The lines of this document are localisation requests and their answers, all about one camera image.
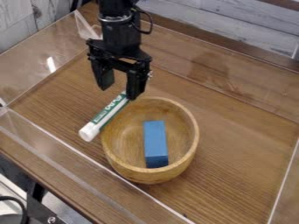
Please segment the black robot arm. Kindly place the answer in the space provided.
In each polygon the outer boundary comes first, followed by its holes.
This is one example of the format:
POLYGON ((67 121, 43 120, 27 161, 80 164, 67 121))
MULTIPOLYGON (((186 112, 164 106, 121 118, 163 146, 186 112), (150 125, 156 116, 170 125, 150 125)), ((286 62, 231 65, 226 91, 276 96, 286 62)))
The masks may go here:
POLYGON ((101 90, 115 83, 113 70, 125 73, 125 98, 135 100, 146 91, 152 57, 140 49, 142 35, 152 32, 152 17, 139 0, 97 0, 97 20, 103 39, 89 38, 88 60, 101 90))

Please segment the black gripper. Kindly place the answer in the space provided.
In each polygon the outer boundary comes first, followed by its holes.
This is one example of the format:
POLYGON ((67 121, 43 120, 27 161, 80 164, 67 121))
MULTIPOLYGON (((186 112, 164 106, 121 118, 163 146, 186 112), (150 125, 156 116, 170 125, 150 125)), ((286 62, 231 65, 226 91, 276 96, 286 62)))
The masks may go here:
POLYGON ((146 91, 152 57, 140 49, 142 29, 139 20, 101 21, 103 39, 87 40, 91 62, 99 88, 105 91, 115 83, 113 70, 125 73, 125 98, 134 101, 146 91))

